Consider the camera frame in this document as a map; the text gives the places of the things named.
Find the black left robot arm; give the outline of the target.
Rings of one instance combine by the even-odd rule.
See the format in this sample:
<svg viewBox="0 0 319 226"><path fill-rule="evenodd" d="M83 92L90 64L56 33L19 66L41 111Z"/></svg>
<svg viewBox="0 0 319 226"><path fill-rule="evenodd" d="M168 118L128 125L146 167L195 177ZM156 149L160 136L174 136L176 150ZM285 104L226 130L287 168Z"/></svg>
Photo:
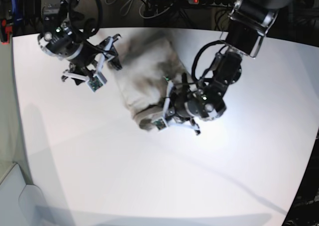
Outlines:
<svg viewBox="0 0 319 226"><path fill-rule="evenodd" d="M212 121L223 115L223 97L228 87L236 83L242 73L243 56L255 58L263 39L274 24L280 9L293 0L235 0L229 15L225 38L204 45L194 58L191 82L185 75L180 84L169 82L160 120L167 126L186 126L199 131L195 118ZM216 53L210 66L200 77L195 72L201 55L209 47L223 44L224 53Z"/></svg>

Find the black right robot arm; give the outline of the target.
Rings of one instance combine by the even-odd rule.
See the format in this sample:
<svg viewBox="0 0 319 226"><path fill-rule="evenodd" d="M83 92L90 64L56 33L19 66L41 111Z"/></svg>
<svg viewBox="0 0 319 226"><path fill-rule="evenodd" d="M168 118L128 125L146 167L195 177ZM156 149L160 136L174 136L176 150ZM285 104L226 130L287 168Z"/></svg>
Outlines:
<svg viewBox="0 0 319 226"><path fill-rule="evenodd" d="M86 83L92 91L107 82L102 73L106 62L115 70L122 69L114 46L121 38L120 34L109 36L97 45L88 41L98 33L103 19L101 0L94 1L97 18L87 19L83 30L79 30L74 22L85 18L82 13L75 11L79 0L45 0L42 32L37 38L45 54L69 62L68 69L62 73L62 81L73 79L76 85Z"/></svg>

